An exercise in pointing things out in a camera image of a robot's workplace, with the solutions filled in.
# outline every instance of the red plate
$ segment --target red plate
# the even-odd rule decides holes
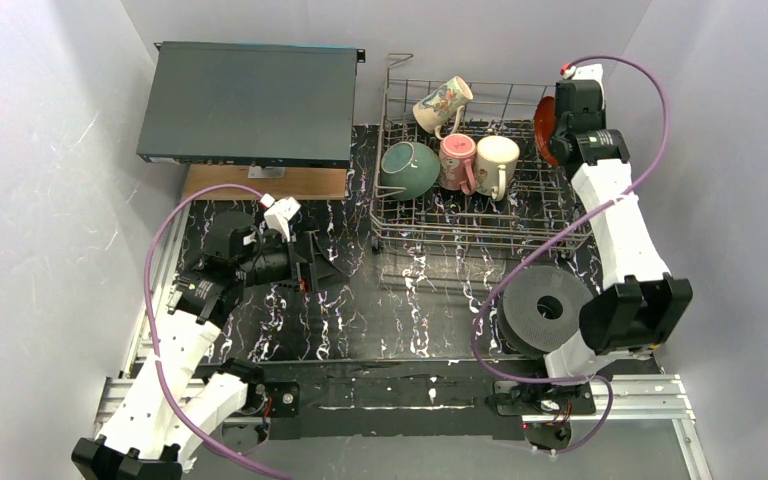
[[[555,129],[555,97],[543,97],[537,104],[534,113],[534,136],[537,139],[537,150],[549,162],[557,165],[558,161],[549,153],[549,137]]]

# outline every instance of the wire rack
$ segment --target wire rack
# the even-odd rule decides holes
[[[371,211],[373,247],[393,242],[421,245],[492,247],[521,256],[569,226],[583,213],[563,170],[550,166],[537,154],[531,117],[554,87],[531,83],[467,82],[474,99],[464,112],[459,133],[476,142],[487,135],[503,135],[520,147],[521,157],[507,198],[463,195],[434,186],[423,196],[407,201],[390,198],[397,191],[379,183],[383,153],[403,141],[419,141],[438,151],[440,142],[419,128],[411,108],[445,80],[394,78],[394,67],[413,57],[388,55],[381,129],[378,134]],[[444,132],[451,131],[451,121]],[[550,251],[569,257],[587,240],[589,224],[576,229]]]

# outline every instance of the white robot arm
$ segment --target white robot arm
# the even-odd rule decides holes
[[[169,309],[156,322],[166,384],[178,403],[204,353],[242,301],[244,288],[281,282],[298,291],[318,292],[347,281],[322,251],[315,232],[291,235],[289,220],[298,212],[298,202],[269,196],[260,202],[268,208],[264,221],[269,228],[263,233],[246,213],[216,216],[203,254],[178,274]],[[143,364],[98,436],[80,439],[73,449],[72,461],[84,478],[177,480],[192,467],[201,438],[167,403],[157,360],[152,356]],[[266,401],[248,389],[262,377],[255,364],[231,359],[186,403],[184,416],[203,432],[212,432],[247,400],[259,402],[254,406]]]
[[[672,332],[692,298],[658,255],[632,193],[622,135],[605,128],[601,65],[569,69],[556,86],[556,125],[549,140],[589,212],[602,261],[602,293],[580,313],[581,328],[545,355],[550,378],[589,377],[617,359],[646,359]]]

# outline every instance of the pink mug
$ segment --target pink mug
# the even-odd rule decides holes
[[[461,133],[453,133],[440,142],[440,177],[437,183],[446,190],[460,190],[467,195],[477,186],[472,163],[475,160],[475,142]]]

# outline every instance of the cream mug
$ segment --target cream mug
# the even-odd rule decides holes
[[[455,115],[455,126],[451,133],[457,132],[466,104],[473,98],[469,85],[461,77],[455,77],[416,102],[413,116],[423,130],[434,133],[437,139],[442,140],[440,130],[443,125]]]
[[[518,160],[519,146],[510,138],[492,135],[479,140],[474,166],[475,191],[494,201],[505,198]]]

